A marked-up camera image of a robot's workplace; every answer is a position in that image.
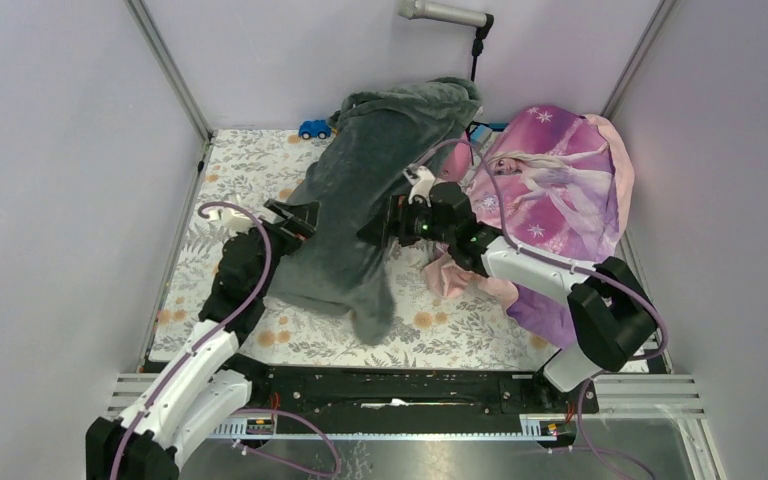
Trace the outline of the grey plush pillowcase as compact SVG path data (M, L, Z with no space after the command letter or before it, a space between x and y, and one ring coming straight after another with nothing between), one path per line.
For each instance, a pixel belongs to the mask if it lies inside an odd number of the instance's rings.
M288 199L319 204L316 233L281 260L269 295L314 313L351 313L358 340L381 343L395 315L385 253L357 232L391 196L409 192L403 169L461 137L481 105L475 83L458 77L348 95L330 119L335 139Z

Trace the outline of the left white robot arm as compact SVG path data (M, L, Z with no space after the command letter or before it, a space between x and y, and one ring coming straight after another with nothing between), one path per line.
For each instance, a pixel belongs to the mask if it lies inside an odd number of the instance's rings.
M115 419L97 418L85 435L89 479L176 479L192 453L233 411L256 411L270 385L226 367L257 326L281 259L316 232L320 205L269 200L274 221L229 202L207 202L199 216L232 231L198 322L175 357Z

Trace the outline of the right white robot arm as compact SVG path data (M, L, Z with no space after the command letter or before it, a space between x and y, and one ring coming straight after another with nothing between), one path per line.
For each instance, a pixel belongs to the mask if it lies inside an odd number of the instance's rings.
M538 370L533 386L535 402L549 412L567 405L586 379L619 371L662 325L623 260L576 262L518 244L502 229L479 221L467 195L451 182L432 184L425 195L391 197L357 237L380 247L392 241L403 246L440 242L462 269L567 306L575 341Z

